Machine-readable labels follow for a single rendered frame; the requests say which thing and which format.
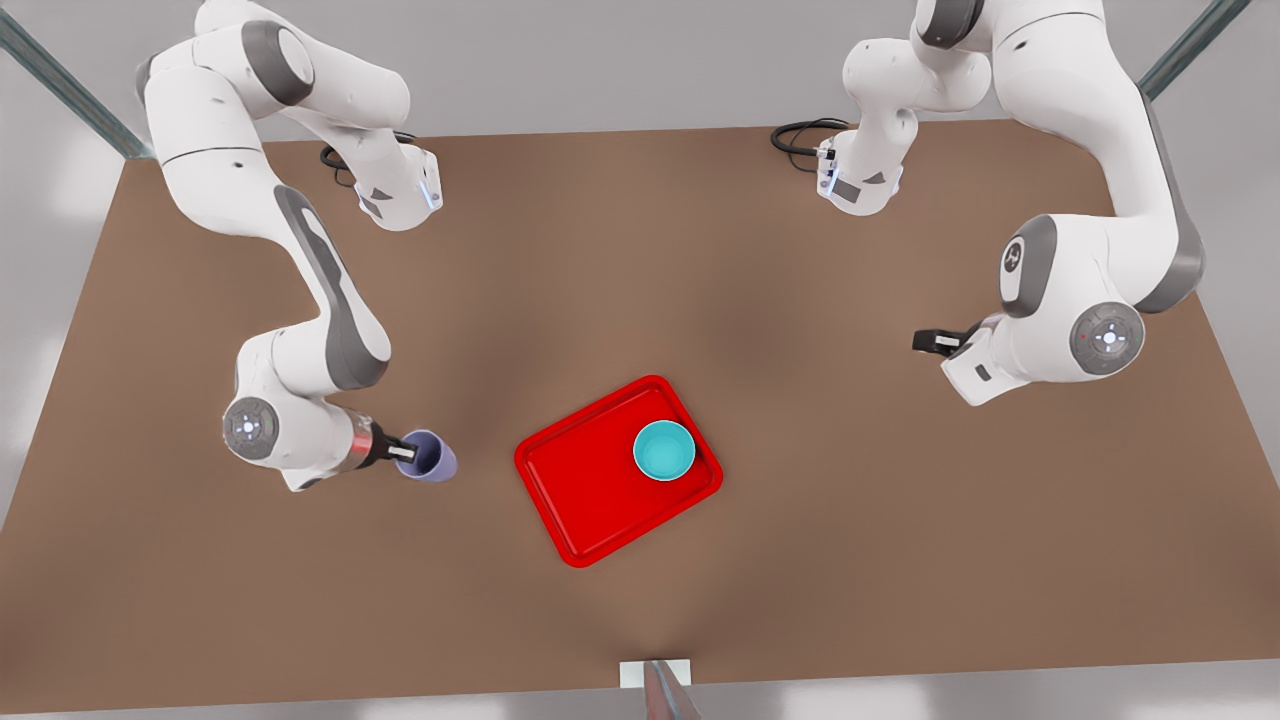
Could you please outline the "lavender cup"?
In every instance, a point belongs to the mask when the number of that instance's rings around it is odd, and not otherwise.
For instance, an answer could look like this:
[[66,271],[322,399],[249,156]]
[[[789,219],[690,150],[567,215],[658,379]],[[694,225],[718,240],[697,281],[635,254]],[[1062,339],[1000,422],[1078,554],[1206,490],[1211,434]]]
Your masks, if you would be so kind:
[[396,462],[397,469],[412,480],[442,483],[458,471],[453,448],[436,433],[426,429],[412,430],[401,438],[404,447],[417,450],[412,462]]

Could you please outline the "teal bowl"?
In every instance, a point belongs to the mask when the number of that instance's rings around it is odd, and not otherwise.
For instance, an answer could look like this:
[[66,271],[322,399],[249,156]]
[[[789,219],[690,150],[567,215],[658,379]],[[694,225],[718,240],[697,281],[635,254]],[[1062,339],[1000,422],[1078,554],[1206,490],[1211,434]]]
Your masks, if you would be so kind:
[[672,420],[648,423],[636,433],[632,457],[637,469],[658,482],[684,477],[698,456],[696,442],[685,425]]

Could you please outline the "red tray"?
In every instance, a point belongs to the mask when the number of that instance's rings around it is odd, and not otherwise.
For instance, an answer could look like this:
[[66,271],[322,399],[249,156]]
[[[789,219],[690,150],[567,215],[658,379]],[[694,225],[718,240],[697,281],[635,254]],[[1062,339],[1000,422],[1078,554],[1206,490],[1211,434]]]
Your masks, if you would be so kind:
[[[668,427],[684,471],[644,471],[639,445]],[[716,493],[723,469],[675,387],[645,375],[522,439],[515,466],[561,559],[588,568]]]

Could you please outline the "silver frame post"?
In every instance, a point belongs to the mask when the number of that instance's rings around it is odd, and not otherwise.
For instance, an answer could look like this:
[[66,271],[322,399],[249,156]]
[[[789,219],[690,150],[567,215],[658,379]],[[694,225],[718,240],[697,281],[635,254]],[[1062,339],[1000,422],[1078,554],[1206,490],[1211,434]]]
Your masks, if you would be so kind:
[[148,143],[93,96],[8,10],[0,8],[0,50],[125,160],[155,159]]
[[703,720],[689,694],[689,659],[649,659],[620,662],[620,688],[643,691],[644,720]]
[[1211,0],[1174,44],[1138,81],[1148,100],[1156,100],[1253,0]]

